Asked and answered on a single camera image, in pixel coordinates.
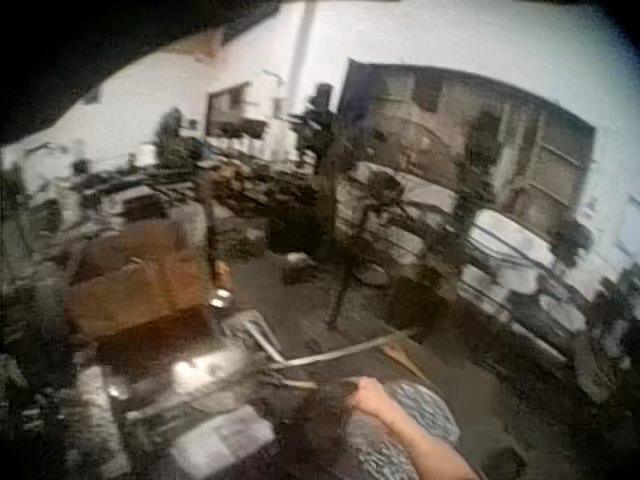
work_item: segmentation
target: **white wall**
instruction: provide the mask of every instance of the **white wall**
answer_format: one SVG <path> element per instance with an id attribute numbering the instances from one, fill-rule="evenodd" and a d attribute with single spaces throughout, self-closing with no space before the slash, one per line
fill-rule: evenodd
<path id="1" fill-rule="evenodd" d="M 285 96 L 304 2 L 286 2 L 280 11 L 227 43 L 216 56 L 208 89 L 219 92 L 251 82 L 246 113 L 269 122 L 261 156 L 284 160 L 292 136 L 284 120 L 273 119 L 273 99 Z M 279 75 L 284 84 L 266 72 Z"/>
<path id="2" fill-rule="evenodd" d="M 602 274 L 629 259 L 615 242 L 629 194 L 640 194 L 640 89 L 637 59 L 593 7 L 513 0 L 319 2 L 295 109 L 318 82 L 338 94 L 349 58 L 484 75 L 557 102 L 596 129 L 594 164 L 582 203 L 595 246 L 569 278 L 590 295 Z"/>
<path id="3" fill-rule="evenodd" d="M 68 155 L 34 155 L 25 165 L 30 190 L 40 176 L 68 175 L 78 146 L 96 169 L 126 165 L 129 152 L 154 140 L 160 118 L 171 107 L 203 125 L 210 71 L 209 63 L 191 55 L 159 51 L 143 57 L 102 83 L 99 103 L 80 101 L 52 127 L 3 147 L 5 162 L 20 159 L 26 149 L 43 142 L 70 148 Z"/>

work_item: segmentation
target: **pipe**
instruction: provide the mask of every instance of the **pipe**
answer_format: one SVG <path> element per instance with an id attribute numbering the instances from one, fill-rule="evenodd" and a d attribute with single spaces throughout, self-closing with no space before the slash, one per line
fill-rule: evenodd
<path id="1" fill-rule="evenodd" d="M 318 355 L 312 355 L 310 357 L 296 358 L 294 360 L 285 360 L 284 363 L 272 363 L 271 365 L 269 365 L 269 368 L 272 370 L 282 370 L 282 369 L 291 368 L 291 367 L 302 367 L 302 366 L 310 365 L 312 363 L 317 363 L 317 362 L 326 362 L 329 360 L 336 360 L 338 358 L 346 357 L 348 355 L 353 355 L 355 353 L 364 352 L 365 350 L 370 350 L 372 348 L 380 347 L 382 345 L 385 345 L 399 338 L 403 338 L 408 335 L 411 335 L 415 331 L 416 331 L 415 328 L 400 330 L 399 332 L 394 332 L 392 334 L 385 335 L 384 337 L 378 337 L 363 343 L 351 345 L 349 347 L 342 348 L 340 350 L 334 350 L 332 352 L 327 352 L 327 353 L 320 353 Z"/>

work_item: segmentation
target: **forearm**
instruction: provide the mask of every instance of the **forearm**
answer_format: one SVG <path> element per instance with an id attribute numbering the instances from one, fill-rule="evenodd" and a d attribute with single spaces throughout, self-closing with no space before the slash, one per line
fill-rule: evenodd
<path id="1" fill-rule="evenodd" d="M 420 480 L 477 480 L 458 452 L 426 432 L 400 406 L 381 420 L 409 454 Z"/>

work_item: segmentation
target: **hand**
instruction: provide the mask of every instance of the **hand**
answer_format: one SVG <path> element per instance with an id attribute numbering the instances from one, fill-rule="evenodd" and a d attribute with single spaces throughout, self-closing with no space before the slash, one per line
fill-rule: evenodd
<path id="1" fill-rule="evenodd" d="M 403 413 L 402 408 L 375 378 L 359 379 L 358 389 L 349 397 L 348 402 L 351 408 L 377 418 L 382 423 Z"/>

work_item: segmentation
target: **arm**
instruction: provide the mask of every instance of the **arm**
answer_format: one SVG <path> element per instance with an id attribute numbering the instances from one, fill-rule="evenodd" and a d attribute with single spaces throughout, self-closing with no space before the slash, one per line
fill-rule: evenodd
<path id="1" fill-rule="evenodd" d="M 405 448 L 420 480 L 477 480 L 465 460 L 429 435 L 373 378 L 363 378 L 350 399 L 353 408 L 380 420 Z"/>

